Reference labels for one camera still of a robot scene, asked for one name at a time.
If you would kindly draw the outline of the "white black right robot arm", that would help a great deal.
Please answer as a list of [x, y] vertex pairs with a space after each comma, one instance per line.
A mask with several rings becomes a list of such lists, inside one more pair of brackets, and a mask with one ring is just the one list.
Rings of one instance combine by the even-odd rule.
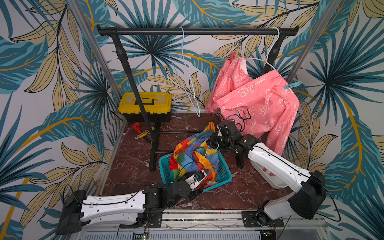
[[267, 227], [274, 220], [289, 215], [307, 220], [314, 218], [327, 193], [325, 176], [321, 172], [311, 173], [282, 158], [258, 138], [249, 134], [242, 136], [233, 121], [219, 123], [218, 129], [207, 140], [211, 148], [231, 150], [247, 157], [254, 166], [267, 169], [292, 190], [290, 195], [266, 201], [257, 210], [254, 219], [259, 225]]

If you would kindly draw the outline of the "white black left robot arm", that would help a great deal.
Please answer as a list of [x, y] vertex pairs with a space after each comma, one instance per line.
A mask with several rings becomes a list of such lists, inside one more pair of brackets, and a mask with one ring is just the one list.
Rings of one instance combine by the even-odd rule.
[[203, 193], [206, 183], [186, 181], [169, 186], [149, 186], [145, 190], [116, 196], [90, 196], [84, 190], [72, 191], [64, 200], [56, 235], [78, 233], [86, 225], [119, 224], [140, 228], [153, 223], [151, 215], [160, 216], [183, 201]]

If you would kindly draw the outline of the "rainbow striped jacket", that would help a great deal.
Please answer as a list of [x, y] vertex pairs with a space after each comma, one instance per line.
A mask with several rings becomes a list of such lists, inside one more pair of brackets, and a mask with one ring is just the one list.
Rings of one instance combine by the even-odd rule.
[[207, 140], [216, 132], [213, 122], [204, 130], [179, 143], [171, 154], [169, 168], [170, 181], [177, 182], [188, 172], [203, 171], [208, 186], [216, 184], [219, 170], [219, 151], [209, 147]]

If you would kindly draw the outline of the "pink hooded jacket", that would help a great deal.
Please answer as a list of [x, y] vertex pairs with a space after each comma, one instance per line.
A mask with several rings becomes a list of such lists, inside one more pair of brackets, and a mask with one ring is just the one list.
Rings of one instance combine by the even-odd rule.
[[235, 122], [242, 135], [260, 138], [278, 155], [286, 147], [300, 101], [278, 71], [251, 78], [244, 57], [223, 64], [205, 109]]

